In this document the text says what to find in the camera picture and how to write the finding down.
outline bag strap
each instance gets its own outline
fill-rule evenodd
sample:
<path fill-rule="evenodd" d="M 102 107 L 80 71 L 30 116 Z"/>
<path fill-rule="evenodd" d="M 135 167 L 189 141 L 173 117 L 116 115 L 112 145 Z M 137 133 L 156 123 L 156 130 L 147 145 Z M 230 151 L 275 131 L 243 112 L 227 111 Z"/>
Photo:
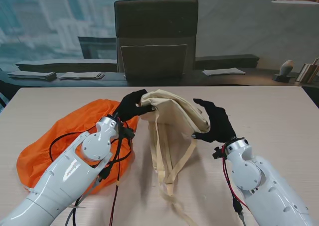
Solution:
<path fill-rule="evenodd" d="M 149 128 L 151 132 L 151 137 L 153 140 L 153 144 L 151 144 L 151 154 L 153 167 L 158 173 L 158 181 L 159 181 L 159 191 L 160 195 L 168 202 L 172 203 L 174 208 L 176 209 L 177 214 L 184 219 L 185 222 L 189 226 L 197 226 L 194 220 L 184 213 L 183 207 L 178 199 L 174 196 L 174 181 L 181 171 L 187 160 L 190 158 L 192 152 L 196 148 L 196 140 L 192 139 L 190 146 L 188 147 L 184 156 L 179 160 L 179 162 L 172 167 L 172 161 L 170 156 L 170 150 L 168 146 L 168 138 L 166 127 L 164 124 L 158 123 L 158 118 L 160 114 L 158 110 L 156 110 L 156 120 L 155 123 L 150 122 Z M 167 164 L 167 170 L 169 171 L 166 175 L 164 161 L 162 157 L 161 147 L 160 147 L 160 136 L 161 140 L 165 146 L 165 161 Z"/>

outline table surface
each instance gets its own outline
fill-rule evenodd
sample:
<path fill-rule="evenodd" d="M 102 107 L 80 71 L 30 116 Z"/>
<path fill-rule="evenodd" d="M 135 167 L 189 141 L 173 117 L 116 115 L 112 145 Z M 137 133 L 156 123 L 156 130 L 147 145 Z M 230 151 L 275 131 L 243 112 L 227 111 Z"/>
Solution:
<path fill-rule="evenodd" d="M 20 152 L 45 134 L 60 118 L 99 98 L 121 100 L 140 88 L 27 88 L 21 89 L 0 114 L 0 219 L 27 195 L 15 163 Z M 146 88 L 154 91 L 156 87 Z M 238 136 L 245 136 L 256 155 L 268 159 L 303 198 L 319 220 L 319 110 L 300 87 L 162 87 L 188 101 L 193 97 L 226 108 Z M 140 120 L 133 140 L 135 160 L 119 187 L 114 226 L 185 226 L 160 197 L 148 145 L 148 123 Z M 199 226 L 241 226 L 232 208 L 221 160 L 213 149 L 221 144 L 199 141 L 178 175 L 175 194 Z M 180 144 L 179 149 L 187 147 Z M 89 196 L 77 213 L 79 226 L 106 226 L 115 186 Z M 53 223 L 63 226 L 70 209 Z M 247 226 L 257 226 L 245 212 Z"/>
<path fill-rule="evenodd" d="M 206 76 L 202 70 L 193 70 L 183 74 L 181 78 L 169 78 L 158 80 L 129 80 L 124 73 L 105 73 L 102 79 L 98 80 L 60 80 L 51 82 L 31 79 L 12 79 L 6 73 L 0 71 L 0 80 L 18 86 L 32 87 L 140 87 L 140 86 L 310 86 L 319 88 L 319 82 L 311 84 L 294 83 L 298 73 L 290 73 L 294 78 L 290 83 L 281 83 L 272 80 L 273 74 L 278 70 L 238 68 L 244 71 L 245 75 L 230 74 L 218 76 Z"/>

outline orange fabric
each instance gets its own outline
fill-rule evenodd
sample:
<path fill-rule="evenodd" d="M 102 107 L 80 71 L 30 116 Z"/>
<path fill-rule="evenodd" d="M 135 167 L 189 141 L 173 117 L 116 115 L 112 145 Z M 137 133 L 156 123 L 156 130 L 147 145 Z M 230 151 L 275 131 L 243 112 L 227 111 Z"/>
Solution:
<path fill-rule="evenodd" d="M 52 146 L 51 154 L 53 160 L 56 159 L 75 140 L 80 132 L 87 131 L 95 126 L 95 123 L 103 116 L 113 113 L 118 105 L 119 102 L 117 101 L 99 99 L 58 120 L 46 134 L 44 134 L 35 143 L 24 149 L 18 157 L 16 168 L 21 183 L 30 188 L 35 187 L 46 168 L 52 163 L 49 156 L 49 147 L 56 138 L 70 132 L 79 132 L 77 134 L 72 134 L 61 138 Z M 136 130 L 138 120 L 139 118 L 136 116 L 127 121 L 129 127 L 134 131 Z M 93 127 L 89 132 L 96 132 L 96 128 Z M 111 152 L 113 153 L 113 156 L 116 152 L 116 148 L 117 141 L 115 141 L 111 146 Z M 77 147 L 76 153 L 79 156 L 80 150 L 80 147 Z M 123 139 L 119 157 L 122 158 L 126 156 L 129 151 L 130 148 L 128 141 Z M 132 154 L 133 152 L 128 158 L 120 162 L 120 176 L 122 176 L 126 171 L 132 158 Z M 100 185 L 93 190 L 92 193 L 96 193 L 101 188 L 116 182 L 118 167 L 118 163 L 114 164 L 109 177 L 106 180 L 103 180 Z"/>

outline city view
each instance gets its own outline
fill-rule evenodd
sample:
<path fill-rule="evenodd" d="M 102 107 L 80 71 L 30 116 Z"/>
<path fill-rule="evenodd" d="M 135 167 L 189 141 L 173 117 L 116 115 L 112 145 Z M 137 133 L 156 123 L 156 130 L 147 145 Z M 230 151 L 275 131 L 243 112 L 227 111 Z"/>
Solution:
<path fill-rule="evenodd" d="M 0 68 L 23 60 L 83 59 L 78 37 L 115 37 L 117 0 L 0 0 Z"/>

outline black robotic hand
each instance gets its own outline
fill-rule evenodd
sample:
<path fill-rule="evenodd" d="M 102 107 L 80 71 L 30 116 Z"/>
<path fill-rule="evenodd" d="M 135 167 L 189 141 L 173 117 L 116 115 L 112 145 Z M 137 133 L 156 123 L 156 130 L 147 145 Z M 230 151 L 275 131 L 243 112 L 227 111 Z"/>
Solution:
<path fill-rule="evenodd" d="M 194 99 L 194 102 L 205 108 L 210 121 L 210 131 L 208 133 L 194 133 L 195 139 L 220 143 L 226 143 L 236 137 L 236 133 L 231 126 L 224 108 L 218 108 L 214 103 L 202 99 Z"/>
<path fill-rule="evenodd" d="M 121 121 L 127 121 L 137 115 L 143 115 L 153 111 L 151 105 L 144 107 L 137 106 L 137 104 L 141 101 L 141 97 L 146 93 L 147 91 L 142 89 L 126 95 L 113 112 L 113 115 L 117 113 L 117 117 L 119 117 Z"/>

